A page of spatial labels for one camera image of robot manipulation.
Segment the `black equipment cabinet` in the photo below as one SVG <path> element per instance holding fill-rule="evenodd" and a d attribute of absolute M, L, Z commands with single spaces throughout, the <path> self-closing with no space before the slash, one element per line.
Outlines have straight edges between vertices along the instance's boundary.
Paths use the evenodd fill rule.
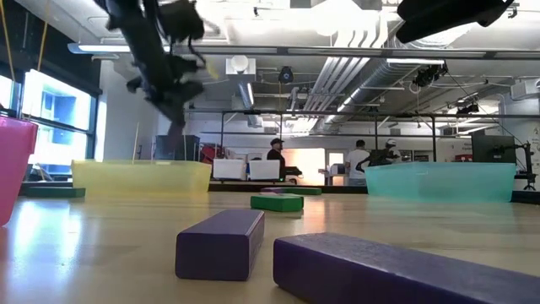
<path fill-rule="evenodd" d="M 155 137 L 154 158 L 156 160 L 200 161 L 200 138 L 181 135 L 172 140 L 167 135 Z"/>

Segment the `red equipment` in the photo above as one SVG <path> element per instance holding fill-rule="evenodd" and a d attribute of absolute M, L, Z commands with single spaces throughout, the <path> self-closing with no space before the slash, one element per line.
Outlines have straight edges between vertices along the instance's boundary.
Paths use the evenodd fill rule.
<path fill-rule="evenodd" d="M 202 144 L 200 147 L 200 161 L 209 165 L 213 164 L 215 159 L 221 159 L 224 156 L 224 149 L 219 144 Z"/>

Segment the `long ceiling light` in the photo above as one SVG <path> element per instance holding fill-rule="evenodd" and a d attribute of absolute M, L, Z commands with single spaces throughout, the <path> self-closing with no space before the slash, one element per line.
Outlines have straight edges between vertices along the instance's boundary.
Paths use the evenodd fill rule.
<path fill-rule="evenodd" d="M 141 52 L 148 51 L 148 47 L 136 47 L 131 48 L 129 45 L 106 45 L 106 44 L 79 44 L 79 43 L 68 43 L 68 50 L 73 54 L 102 54 L 102 53 L 131 53 L 133 51 Z"/>

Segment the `white ceiling device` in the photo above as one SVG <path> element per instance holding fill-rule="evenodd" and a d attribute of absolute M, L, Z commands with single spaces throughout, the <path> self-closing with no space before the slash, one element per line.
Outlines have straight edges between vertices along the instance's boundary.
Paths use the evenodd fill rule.
<path fill-rule="evenodd" d="M 255 58 L 245 55 L 235 55 L 225 59 L 225 73 L 227 75 L 255 75 L 257 63 Z"/>

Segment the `yellow translucent plastic bin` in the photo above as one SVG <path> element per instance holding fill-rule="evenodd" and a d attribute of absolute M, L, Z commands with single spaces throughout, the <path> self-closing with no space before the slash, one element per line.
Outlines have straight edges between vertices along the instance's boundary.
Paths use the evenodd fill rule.
<path fill-rule="evenodd" d="M 89 197 L 181 197 L 209 189 L 212 166 L 185 160 L 74 160 L 73 186 Z"/>

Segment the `white box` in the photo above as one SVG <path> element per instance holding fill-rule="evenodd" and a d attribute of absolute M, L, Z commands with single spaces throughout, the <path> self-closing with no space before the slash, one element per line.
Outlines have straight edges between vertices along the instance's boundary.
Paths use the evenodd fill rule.
<path fill-rule="evenodd" d="M 278 165 L 273 160 L 250 160 L 250 179 L 252 181 L 278 180 Z"/>
<path fill-rule="evenodd" d="M 243 160 L 215 159 L 213 178 L 217 180 L 245 180 L 246 163 Z"/>

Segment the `person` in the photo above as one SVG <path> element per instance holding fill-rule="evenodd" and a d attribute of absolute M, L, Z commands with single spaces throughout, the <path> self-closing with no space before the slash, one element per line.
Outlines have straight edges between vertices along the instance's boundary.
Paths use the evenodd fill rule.
<path fill-rule="evenodd" d="M 267 160 L 273 160 L 278 165 L 278 178 L 283 180 L 285 178 L 286 162 L 283 157 L 283 140 L 280 138 L 274 138 L 271 142 L 271 149 L 267 152 Z"/>
<path fill-rule="evenodd" d="M 395 164 L 402 161 L 402 156 L 397 148 L 397 141 L 393 138 L 389 138 L 385 143 L 383 149 L 383 159 L 385 165 Z"/>
<path fill-rule="evenodd" d="M 370 163 L 370 152 L 365 149 L 365 141 L 356 141 L 355 149 L 350 151 L 345 160 L 345 167 L 348 172 L 348 185 L 351 187 L 365 187 L 365 168 Z"/>

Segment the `green wooden block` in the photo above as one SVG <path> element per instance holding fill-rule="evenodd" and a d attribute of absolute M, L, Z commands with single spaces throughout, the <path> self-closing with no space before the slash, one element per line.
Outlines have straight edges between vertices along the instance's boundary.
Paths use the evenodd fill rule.
<path fill-rule="evenodd" d="M 29 198 L 83 198 L 85 188 L 80 187 L 30 187 L 24 191 Z"/>
<path fill-rule="evenodd" d="M 297 212 L 304 208 L 304 198 L 289 195 L 251 196 L 252 209 L 263 209 L 276 212 Z"/>
<path fill-rule="evenodd" d="M 322 190 L 318 187 L 286 187 L 284 191 L 296 195 L 322 195 Z"/>

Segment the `pink translucent plastic bin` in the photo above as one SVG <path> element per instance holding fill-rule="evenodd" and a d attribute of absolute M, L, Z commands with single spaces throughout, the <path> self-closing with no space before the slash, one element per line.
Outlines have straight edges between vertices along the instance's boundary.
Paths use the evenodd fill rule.
<path fill-rule="evenodd" d="M 11 218 L 29 157 L 35 151 L 37 130 L 33 122 L 0 117 L 0 226 Z"/>

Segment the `grey overhead beam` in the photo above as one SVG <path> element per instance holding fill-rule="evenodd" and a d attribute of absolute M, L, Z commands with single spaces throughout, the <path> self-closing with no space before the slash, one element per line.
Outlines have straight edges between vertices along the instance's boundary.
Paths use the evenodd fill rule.
<path fill-rule="evenodd" d="M 540 60 L 540 51 L 531 50 L 461 50 L 407 48 L 337 48 L 300 46 L 195 46 L 203 55 L 255 55 L 278 57 L 369 57 L 450 60 Z"/>

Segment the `teal translucent plastic bin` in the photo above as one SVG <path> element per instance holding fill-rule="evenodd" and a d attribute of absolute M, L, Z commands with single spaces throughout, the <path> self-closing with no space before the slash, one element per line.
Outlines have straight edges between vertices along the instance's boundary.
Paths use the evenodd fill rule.
<path fill-rule="evenodd" d="M 407 162 L 365 170 L 368 194 L 431 203 L 508 203 L 516 166 L 508 163 Z"/>

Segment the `black monitor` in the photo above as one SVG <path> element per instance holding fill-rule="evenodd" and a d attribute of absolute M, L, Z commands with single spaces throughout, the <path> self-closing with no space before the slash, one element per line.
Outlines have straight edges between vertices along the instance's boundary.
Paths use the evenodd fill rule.
<path fill-rule="evenodd" d="M 503 135 L 473 135 L 472 161 L 516 164 L 515 140 Z"/>

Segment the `black monitor stand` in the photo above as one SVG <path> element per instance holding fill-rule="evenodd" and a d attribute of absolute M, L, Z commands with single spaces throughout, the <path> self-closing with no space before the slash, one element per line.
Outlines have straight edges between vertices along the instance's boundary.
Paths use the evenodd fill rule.
<path fill-rule="evenodd" d="M 516 180 L 526 180 L 526 186 L 524 191 L 536 191 L 534 184 L 536 183 L 537 174 L 533 172 L 532 168 L 532 155 L 531 144 L 526 142 L 524 144 L 512 144 L 512 145 L 496 145 L 493 148 L 494 158 L 502 156 L 508 149 L 522 149 L 525 154 L 525 165 L 522 171 L 518 171 L 514 178 Z"/>

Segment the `black metal rack frame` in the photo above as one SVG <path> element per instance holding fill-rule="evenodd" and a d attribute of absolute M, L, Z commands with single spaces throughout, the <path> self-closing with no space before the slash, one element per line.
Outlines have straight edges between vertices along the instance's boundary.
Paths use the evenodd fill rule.
<path fill-rule="evenodd" d="M 223 143 L 224 138 L 224 117 L 230 114 L 234 117 L 236 114 L 244 116 L 262 116 L 262 115 L 274 115 L 279 117 L 279 132 L 278 135 L 283 135 L 283 118 L 285 115 L 307 115 L 307 116 L 323 116 L 324 114 L 328 115 L 337 115 L 337 111 L 275 111 L 275 110 L 220 110 L 220 109 L 187 109 L 185 110 L 186 114 L 219 114 L 220 115 L 220 143 Z M 486 115 L 477 115 L 477 114 L 437 114 L 437 113 L 420 113 L 420 112 L 403 112 L 403 113 L 378 113 L 378 112 L 366 112 L 360 113 L 360 116 L 372 117 L 374 124 L 373 133 L 360 134 L 360 133 L 336 133 L 330 131 L 291 131 L 290 136 L 300 136 L 304 134 L 305 137 L 372 137 L 375 138 L 375 146 L 378 146 L 378 138 L 388 137 L 390 138 L 391 134 L 379 133 L 378 129 L 380 125 L 384 125 L 388 118 L 418 118 L 420 120 L 425 117 L 430 119 L 430 122 L 426 122 L 426 125 L 431 128 L 430 135 L 422 134 L 397 134 L 395 138 L 430 138 L 432 141 L 433 151 L 436 151 L 436 139 L 438 138 L 456 138 L 457 134 L 454 135 L 437 135 L 436 134 L 436 119 L 437 118 L 479 118 L 482 119 L 494 119 L 493 127 L 499 126 L 501 129 L 504 129 L 504 126 L 500 124 L 503 119 L 538 119 L 540 120 L 540 115 L 523 115 L 523 114 L 486 114 Z"/>

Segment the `white wall air unit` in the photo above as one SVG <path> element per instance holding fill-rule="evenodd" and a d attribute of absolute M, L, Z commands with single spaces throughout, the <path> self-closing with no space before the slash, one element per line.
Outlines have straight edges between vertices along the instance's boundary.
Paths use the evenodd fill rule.
<path fill-rule="evenodd" d="M 526 100 L 540 97 L 540 79 L 527 79 L 510 87 L 512 100 Z"/>

